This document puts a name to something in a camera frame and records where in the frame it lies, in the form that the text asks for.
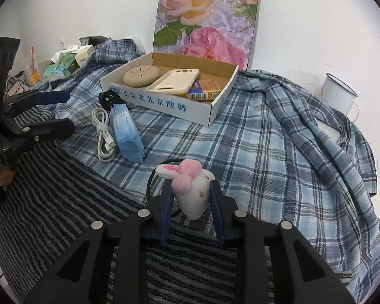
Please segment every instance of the open box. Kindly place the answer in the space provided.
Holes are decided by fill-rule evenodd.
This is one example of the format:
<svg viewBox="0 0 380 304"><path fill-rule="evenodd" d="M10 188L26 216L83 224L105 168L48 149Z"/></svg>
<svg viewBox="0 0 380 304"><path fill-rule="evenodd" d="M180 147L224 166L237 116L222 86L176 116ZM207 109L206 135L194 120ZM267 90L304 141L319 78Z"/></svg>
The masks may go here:
<svg viewBox="0 0 380 304"><path fill-rule="evenodd" d="M158 66L161 75L177 68L198 68L197 80L214 79L223 90L213 102L195 102L179 96L153 93L147 91L146 87L134 88L124 84L123 77L126 72L145 65ZM193 56L151 52L101 78L100 84L103 91L112 89L126 102L209 127L231 91L237 73L238 66L232 64Z"/></svg>

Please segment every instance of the blue plaid fabric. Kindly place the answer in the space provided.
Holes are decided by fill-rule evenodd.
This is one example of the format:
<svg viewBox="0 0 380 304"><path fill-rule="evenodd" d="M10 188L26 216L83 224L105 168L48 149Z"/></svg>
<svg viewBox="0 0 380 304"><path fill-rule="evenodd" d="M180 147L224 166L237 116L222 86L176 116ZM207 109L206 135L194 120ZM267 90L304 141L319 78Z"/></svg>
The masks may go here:
<svg viewBox="0 0 380 304"><path fill-rule="evenodd" d="M98 161L91 125L99 79L138 56L132 40L108 40L69 79L38 85L71 94L67 103L50 106L56 118L75 122L75 134L62 143L69 153L140 200L159 163L199 160L241 209L267 222L291 221L355 300L362 300L380 273L380 221L369 197L377 192L374 158L358 128L289 80L261 70L240 72L209 128L129 106L145 163L130 163L118 154L104 164ZM337 144L315 118L339 130ZM161 185L157 179L153 191ZM182 223L214 235L209 210L200 221L182 217Z"/></svg>

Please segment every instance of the plush toy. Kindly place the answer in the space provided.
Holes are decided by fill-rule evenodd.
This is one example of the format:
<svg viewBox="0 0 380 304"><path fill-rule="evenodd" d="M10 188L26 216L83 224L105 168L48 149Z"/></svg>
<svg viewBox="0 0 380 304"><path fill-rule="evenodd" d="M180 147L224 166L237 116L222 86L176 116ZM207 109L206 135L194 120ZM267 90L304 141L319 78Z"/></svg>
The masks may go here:
<svg viewBox="0 0 380 304"><path fill-rule="evenodd" d="M190 219L199 219L210 200L210 181L215 179L213 173L203 169L196 160L184 160L179 166L160 164L156 167L160 177L173 179L172 190L181 211Z"/></svg>

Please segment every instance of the charging cable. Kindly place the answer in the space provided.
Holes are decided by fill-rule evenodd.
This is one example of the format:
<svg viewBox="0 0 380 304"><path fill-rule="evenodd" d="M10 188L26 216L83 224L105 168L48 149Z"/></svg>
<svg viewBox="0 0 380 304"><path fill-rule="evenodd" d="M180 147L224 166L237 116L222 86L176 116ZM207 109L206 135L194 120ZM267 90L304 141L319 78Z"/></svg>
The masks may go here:
<svg viewBox="0 0 380 304"><path fill-rule="evenodd" d="M110 134L110 128L108 126L110 115L106 110L98 107L91 113L91 120L93 122L93 126L96 127L98 134L98 159L104 163L110 162L114 159L116 152L116 143Z"/></svg>

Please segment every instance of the silver rivet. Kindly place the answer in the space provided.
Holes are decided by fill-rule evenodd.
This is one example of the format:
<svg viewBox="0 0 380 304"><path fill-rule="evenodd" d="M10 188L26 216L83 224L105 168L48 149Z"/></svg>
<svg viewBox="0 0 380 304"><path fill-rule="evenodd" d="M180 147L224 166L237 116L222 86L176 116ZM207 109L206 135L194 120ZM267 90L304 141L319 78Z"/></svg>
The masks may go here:
<svg viewBox="0 0 380 304"><path fill-rule="evenodd" d="M92 229L98 230L98 229L100 229L102 227L103 227L103 222L100 221L100 220L96 220L96 221L94 221L94 222L91 223L91 228Z"/></svg>
<svg viewBox="0 0 380 304"><path fill-rule="evenodd" d="M235 210L235 216L239 218L244 218L247 216L247 212L245 210Z"/></svg>
<svg viewBox="0 0 380 304"><path fill-rule="evenodd" d="M139 217L148 217L151 214L151 212L148 209L141 209L138 211Z"/></svg>
<svg viewBox="0 0 380 304"><path fill-rule="evenodd" d="M280 223L280 226L285 229L285 230L291 230L292 229L292 224L288 220L283 220Z"/></svg>

